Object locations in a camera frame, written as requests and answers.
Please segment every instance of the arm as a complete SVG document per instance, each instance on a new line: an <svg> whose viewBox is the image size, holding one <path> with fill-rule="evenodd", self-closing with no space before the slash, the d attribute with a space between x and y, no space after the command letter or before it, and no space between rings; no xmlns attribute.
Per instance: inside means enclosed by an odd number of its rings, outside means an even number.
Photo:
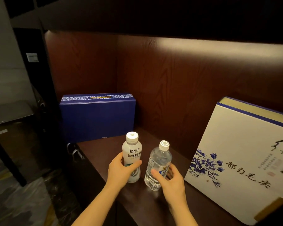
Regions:
<svg viewBox="0 0 283 226"><path fill-rule="evenodd" d="M103 190L81 213L72 226L101 226L120 190L126 185L130 174L141 165L136 161L125 167L122 165L122 152L109 164L107 183Z"/></svg>
<svg viewBox="0 0 283 226"><path fill-rule="evenodd" d="M177 168L171 163L169 169L173 173L173 178L167 181L162 175L152 169L151 174L161 184L166 201L169 203L170 212L177 226L198 226L192 216L186 202L184 180Z"/></svg>

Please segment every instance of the forearm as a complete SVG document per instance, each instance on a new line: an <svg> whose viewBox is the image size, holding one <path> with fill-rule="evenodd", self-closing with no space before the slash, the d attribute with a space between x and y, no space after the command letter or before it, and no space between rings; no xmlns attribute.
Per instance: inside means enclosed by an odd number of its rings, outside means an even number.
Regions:
<svg viewBox="0 0 283 226"><path fill-rule="evenodd" d="M72 226L101 226L118 193L119 190L106 185Z"/></svg>
<svg viewBox="0 0 283 226"><path fill-rule="evenodd" d="M198 226L186 203L171 206L176 226Z"/></svg>

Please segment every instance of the bottle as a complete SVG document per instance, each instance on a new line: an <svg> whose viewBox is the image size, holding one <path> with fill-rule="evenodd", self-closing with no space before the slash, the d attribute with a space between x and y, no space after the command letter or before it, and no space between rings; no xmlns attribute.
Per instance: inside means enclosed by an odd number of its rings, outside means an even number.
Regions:
<svg viewBox="0 0 283 226"><path fill-rule="evenodd" d="M169 151L170 144L169 142L162 140L159 144L159 147L156 147L152 150L150 154L150 159L146 171L146 176L144 177L144 182L151 190L159 190L161 184L152 177L151 169L158 171L164 178L168 172L172 155Z"/></svg>
<svg viewBox="0 0 283 226"><path fill-rule="evenodd" d="M139 142L139 135L136 132L128 132L126 135L126 141L122 146L124 166L130 166L141 158L142 144ZM140 167L132 172L128 183L136 182L141 176Z"/></svg>

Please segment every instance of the gray wall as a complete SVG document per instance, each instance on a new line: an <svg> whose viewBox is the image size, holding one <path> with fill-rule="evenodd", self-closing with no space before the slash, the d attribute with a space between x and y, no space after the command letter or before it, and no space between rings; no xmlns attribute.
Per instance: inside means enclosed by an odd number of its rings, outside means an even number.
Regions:
<svg viewBox="0 0 283 226"><path fill-rule="evenodd" d="M0 104L27 101L35 105L34 94L14 36L4 1L0 0Z"/></svg>

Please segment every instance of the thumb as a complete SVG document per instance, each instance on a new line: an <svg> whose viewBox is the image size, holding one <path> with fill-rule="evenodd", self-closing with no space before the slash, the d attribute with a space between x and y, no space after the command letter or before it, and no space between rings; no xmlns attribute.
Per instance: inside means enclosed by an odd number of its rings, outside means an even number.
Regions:
<svg viewBox="0 0 283 226"><path fill-rule="evenodd" d="M153 175L153 177L157 181L159 181L159 183L161 184L162 188L164 188L166 186L167 180L164 177L162 177L162 175L158 171L156 171L155 169L152 169L151 170L151 174Z"/></svg>
<svg viewBox="0 0 283 226"><path fill-rule="evenodd" d="M128 170L130 171L130 173L132 173L134 170L136 170L138 167L140 167L140 165L142 164L141 160L138 160L136 162L134 162L133 164L131 164L130 166L128 166Z"/></svg>

